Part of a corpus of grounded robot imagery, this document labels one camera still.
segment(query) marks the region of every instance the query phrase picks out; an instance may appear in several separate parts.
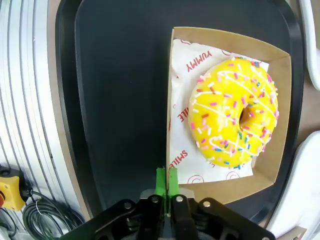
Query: grooved metal surface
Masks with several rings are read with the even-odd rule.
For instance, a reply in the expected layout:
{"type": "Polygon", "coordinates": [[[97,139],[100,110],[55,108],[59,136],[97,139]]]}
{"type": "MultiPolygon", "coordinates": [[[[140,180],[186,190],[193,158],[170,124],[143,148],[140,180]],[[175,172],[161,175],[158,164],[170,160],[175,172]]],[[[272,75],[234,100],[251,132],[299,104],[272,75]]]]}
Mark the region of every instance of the grooved metal surface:
{"type": "MultiPolygon", "coordinates": [[[[48,0],[0,0],[0,165],[22,170],[35,191],[82,214],[55,122],[47,18],[48,0]]],[[[23,209],[8,212],[24,231],[23,209]]],[[[13,228],[1,211],[0,222],[13,228]]]]}

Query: yellow icing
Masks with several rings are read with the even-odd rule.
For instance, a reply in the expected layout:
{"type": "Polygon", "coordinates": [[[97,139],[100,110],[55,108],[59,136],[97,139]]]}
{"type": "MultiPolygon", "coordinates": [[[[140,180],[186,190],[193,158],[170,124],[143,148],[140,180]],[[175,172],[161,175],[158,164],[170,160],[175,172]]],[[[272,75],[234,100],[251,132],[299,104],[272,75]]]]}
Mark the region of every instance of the yellow icing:
{"type": "Polygon", "coordinates": [[[201,77],[191,94],[189,126],[213,164],[241,168],[271,139],[279,116],[277,93],[271,77],[256,64],[226,60],[201,77]]]}

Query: white plastic object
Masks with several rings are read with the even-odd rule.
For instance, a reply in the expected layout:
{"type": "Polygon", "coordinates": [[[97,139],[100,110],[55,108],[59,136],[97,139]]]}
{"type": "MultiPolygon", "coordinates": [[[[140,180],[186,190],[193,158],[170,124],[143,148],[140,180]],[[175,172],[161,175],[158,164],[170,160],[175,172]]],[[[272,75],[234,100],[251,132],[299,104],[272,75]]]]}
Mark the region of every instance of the white plastic object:
{"type": "Polygon", "coordinates": [[[313,132],[295,152],[287,186],[266,228],[276,238],[295,226],[308,229],[317,221],[320,212],[319,143],[320,131],[313,132]]]}
{"type": "Polygon", "coordinates": [[[320,91],[320,49],[317,48],[312,4],[311,0],[299,0],[299,2],[304,27],[306,64],[313,86],[320,91]]]}

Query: black tray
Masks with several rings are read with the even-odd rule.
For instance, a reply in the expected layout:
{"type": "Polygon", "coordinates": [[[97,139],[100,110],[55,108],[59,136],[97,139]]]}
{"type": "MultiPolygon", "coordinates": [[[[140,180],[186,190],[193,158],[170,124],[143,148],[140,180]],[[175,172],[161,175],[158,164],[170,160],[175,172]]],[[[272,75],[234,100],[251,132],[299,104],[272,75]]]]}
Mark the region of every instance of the black tray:
{"type": "Polygon", "coordinates": [[[168,49],[177,26],[239,33],[291,55],[290,131],[276,183],[228,204],[254,222],[273,211],[291,171],[303,95],[302,34],[285,0],[80,3],[60,4],[56,59],[65,130],[92,215],[120,199],[137,200],[166,164],[168,49]]]}

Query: bolt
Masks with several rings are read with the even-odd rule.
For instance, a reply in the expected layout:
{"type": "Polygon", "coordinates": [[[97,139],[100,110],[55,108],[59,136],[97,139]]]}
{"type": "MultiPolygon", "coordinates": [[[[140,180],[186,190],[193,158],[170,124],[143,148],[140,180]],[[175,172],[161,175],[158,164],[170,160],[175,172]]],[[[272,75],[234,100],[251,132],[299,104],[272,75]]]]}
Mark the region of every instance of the bolt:
{"type": "Polygon", "coordinates": [[[132,207],[132,204],[130,203],[130,202],[126,202],[125,204],[124,204],[124,208],[125,209],[130,209],[132,207]]]}
{"type": "Polygon", "coordinates": [[[204,206],[205,208],[210,207],[210,202],[209,202],[209,201],[205,201],[205,202],[203,203],[203,206],[204,206]]]}
{"type": "Polygon", "coordinates": [[[178,203],[181,203],[184,199],[182,198],[182,196],[177,196],[175,199],[178,203]]]}
{"type": "Polygon", "coordinates": [[[157,196],[153,196],[153,197],[151,198],[151,200],[152,200],[153,203],[159,202],[159,198],[158,198],[157,196]]]}

